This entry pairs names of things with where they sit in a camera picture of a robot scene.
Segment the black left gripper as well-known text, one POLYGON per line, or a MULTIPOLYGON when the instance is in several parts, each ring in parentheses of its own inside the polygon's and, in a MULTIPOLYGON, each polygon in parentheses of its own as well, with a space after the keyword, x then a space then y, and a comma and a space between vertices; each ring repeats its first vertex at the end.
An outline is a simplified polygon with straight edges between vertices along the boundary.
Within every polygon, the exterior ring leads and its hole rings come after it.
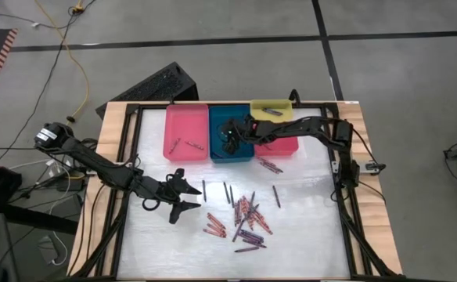
POLYGON ((181 202, 181 193, 192 195, 201 195, 202 193, 188 184, 184 174, 185 169, 178 168, 174 174, 167 174, 163 182, 149 176, 143 176, 140 180, 140 197, 144 201, 173 204, 169 215, 170 224, 175 224, 181 213, 201 206, 197 203, 181 202))

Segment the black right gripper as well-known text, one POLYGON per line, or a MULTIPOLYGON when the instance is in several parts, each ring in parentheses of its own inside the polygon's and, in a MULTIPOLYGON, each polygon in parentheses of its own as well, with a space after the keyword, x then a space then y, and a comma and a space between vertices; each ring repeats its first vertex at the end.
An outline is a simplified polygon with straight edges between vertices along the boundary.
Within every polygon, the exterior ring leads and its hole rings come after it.
POLYGON ((257 121, 246 116, 244 120, 229 119, 217 126, 217 134, 219 137, 228 137, 228 142, 223 144, 223 151, 229 155, 233 155, 239 149, 238 142, 256 143, 255 127, 257 121))

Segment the blue plastic bin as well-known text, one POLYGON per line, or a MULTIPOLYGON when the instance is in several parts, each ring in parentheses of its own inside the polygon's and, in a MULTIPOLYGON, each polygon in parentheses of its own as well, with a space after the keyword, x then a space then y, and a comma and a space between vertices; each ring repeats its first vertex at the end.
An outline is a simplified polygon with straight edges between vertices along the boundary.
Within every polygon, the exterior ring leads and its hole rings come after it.
POLYGON ((223 146, 228 141, 222 126, 231 118, 244 122, 250 113, 248 105, 213 106, 209 107, 209 141, 210 157, 214 163, 234 163, 249 161, 254 156, 254 147, 251 144, 240 143, 234 154, 227 154, 223 146))

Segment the small yellow plastic bin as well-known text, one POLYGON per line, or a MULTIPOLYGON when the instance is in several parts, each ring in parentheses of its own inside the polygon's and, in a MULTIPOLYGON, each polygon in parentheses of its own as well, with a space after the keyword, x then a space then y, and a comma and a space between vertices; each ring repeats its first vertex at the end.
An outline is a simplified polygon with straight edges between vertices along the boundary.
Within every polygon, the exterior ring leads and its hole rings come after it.
POLYGON ((288 99, 254 99, 250 102, 250 115, 262 121, 275 123, 291 121, 293 119, 292 102, 288 99), (281 115, 270 114, 264 109, 270 109, 281 115))

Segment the large pink plastic bin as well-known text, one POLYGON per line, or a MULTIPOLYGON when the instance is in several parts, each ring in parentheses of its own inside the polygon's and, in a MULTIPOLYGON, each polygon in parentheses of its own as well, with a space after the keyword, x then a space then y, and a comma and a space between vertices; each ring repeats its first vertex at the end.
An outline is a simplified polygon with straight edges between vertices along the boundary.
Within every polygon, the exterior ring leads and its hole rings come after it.
POLYGON ((208 105, 173 104, 166 109, 163 156, 169 161, 204 161, 208 155, 208 105), (169 154, 172 143, 181 138, 174 152, 169 154), (185 141, 204 147, 198 150, 185 141))

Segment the small red plastic bin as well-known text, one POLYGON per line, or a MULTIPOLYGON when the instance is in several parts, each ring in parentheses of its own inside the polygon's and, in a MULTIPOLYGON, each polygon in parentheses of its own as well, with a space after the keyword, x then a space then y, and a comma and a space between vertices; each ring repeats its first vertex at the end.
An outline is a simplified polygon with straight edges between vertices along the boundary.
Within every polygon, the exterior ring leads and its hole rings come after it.
POLYGON ((298 139, 297 137, 286 137, 286 138, 278 138, 277 140, 273 141, 272 143, 266 143, 270 146, 273 151, 262 150, 261 145, 255 145, 254 151, 257 157, 263 156, 281 156, 281 157, 289 157, 294 154, 298 148, 298 139))

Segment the black perforated case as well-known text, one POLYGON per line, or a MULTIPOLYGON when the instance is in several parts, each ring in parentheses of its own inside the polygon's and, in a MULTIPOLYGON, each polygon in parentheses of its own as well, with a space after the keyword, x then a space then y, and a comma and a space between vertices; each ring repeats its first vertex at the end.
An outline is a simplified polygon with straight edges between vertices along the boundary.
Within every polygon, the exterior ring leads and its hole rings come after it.
POLYGON ((197 101, 196 82, 176 63, 170 63, 110 102, 197 101))

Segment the black bar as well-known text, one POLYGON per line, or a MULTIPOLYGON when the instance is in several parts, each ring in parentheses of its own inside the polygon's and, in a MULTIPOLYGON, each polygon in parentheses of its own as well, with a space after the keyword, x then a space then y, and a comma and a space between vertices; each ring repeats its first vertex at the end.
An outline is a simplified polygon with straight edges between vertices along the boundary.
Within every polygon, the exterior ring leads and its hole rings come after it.
POLYGON ((75 234, 78 228, 76 221, 9 204, 2 209, 2 213, 10 222, 42 230, 75 234))

